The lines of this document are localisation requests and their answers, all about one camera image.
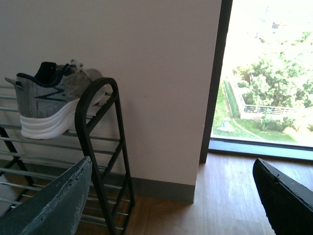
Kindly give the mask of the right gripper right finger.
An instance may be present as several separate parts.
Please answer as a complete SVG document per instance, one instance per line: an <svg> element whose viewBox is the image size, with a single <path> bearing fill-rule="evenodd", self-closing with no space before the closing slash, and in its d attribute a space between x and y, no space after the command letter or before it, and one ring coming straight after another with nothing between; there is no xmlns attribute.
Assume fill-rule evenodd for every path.
<svg viewBox="0 0 313 235"><path fill-rule="evenodd" d="M277 235L313 233L313 192L258 158L254 182L269 223Z"/></svg>

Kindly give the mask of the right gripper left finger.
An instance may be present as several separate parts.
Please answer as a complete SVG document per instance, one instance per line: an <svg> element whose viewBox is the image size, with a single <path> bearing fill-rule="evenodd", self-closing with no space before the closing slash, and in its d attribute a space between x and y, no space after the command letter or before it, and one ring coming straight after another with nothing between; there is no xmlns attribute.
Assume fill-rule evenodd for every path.
<svg viewBox="0 0 313 235"><path fill-rule="evenodd" d="M0 219L2 235L73 235L89 193L92 161L85 157Z"/></svg>

